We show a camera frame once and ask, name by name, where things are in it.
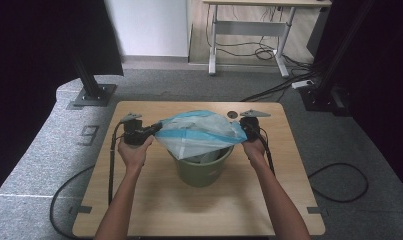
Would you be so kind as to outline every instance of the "gray carpet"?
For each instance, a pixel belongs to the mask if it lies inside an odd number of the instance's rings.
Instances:
[[[60,87],[50,117],[0,189],[0,239],[67,239],[49,221],[52,197],[68,179],[95,163],[119,101],[240,101],[282,83],[274,71],[222,71],[210,77],[198,70],[126,70],[124,78],[96,77],[99,83],[118,85],[107,107],[81,110],[68,107],[82,88],[80,81]],[[260,101],[272,102],[280,96],[281,92]],[[293,89],[280,102],[308,174],[328,164],[350,163],[370,184],[368,192],[352,203],[316,195],[326,233],[314,239],[403,239],[403,185],[356,122],[305,111]],[[92,143],[82,134],[85,126],[99,127]],[[57,199],[53,217],[65,233],[71,233],[90,172],[73,180]],[[318,174],[311,184],[337,199],[353,197],[365,186],[358,172],[344,166]]]

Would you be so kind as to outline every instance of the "black curtain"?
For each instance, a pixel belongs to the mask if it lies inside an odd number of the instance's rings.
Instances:
[[[70,46],[89,73],[123,75],[103,0],[0,1],[0,185],[79,78]]]
[[[366,2],[371,3],[369,11],[359,12]],[[403,182],[403,1],[334,3],[319,45],[319,58],[338,49],[337,39],[347,37],[352,19],[358,14],[365,17],[324,80],[348,90],[350,113]]]

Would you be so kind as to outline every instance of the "wooden tabletop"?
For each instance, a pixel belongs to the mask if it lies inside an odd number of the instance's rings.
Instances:
[[[330,0],[203,0],[211,5],[281,6],[281,7],[330,7]]]
[[[325,226],[321,215],[310,214],[307,210],[317,207],[317,203],[280,104],[139,101],[117,105],[82,201],[82,206],[91,207],[91,211],[78,214],[73,233],[80,237],[94,236],[107,210],[111,135],[119,120],[129,112],[142,114],[143,126],[148,126],[192,110],[210,110],[226,116],[229,111],[241,113],[250,109],[272,114],[268,118],[259,118],[259,121],[269,135],[276,177],[300,211],[310,234],[322,235]],[[114,192],[125,171],[117,152],[115,166]],[[241,144],[235,146],[226,160],[219,179],[204,188],[191,187],[179,178],[173,159],[164,146],[157,141],[150,146],[137,182],[129,236],[274,234],[256,174]]]

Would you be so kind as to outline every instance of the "hand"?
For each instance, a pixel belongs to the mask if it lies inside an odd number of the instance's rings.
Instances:
[[[247,154],[248,159],[251,162],[251,165],[253,163],[265,163],[264,161],[264,146],[261,143],[260,139],[256,139],[254,142],[249,142],[245,141],[242,143],[242,146],[244,147],[244,152]]]
[[[154,136],[149,136],[141,146],[132,146],[120,139],[118,151],[126,165],[126,173],[139,173],[145,163],[148,147],[154,141]]]

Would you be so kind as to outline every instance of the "white wall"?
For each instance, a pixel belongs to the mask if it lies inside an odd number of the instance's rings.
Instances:
[[[105,0],[121,55],[188,57],[187,0]]]

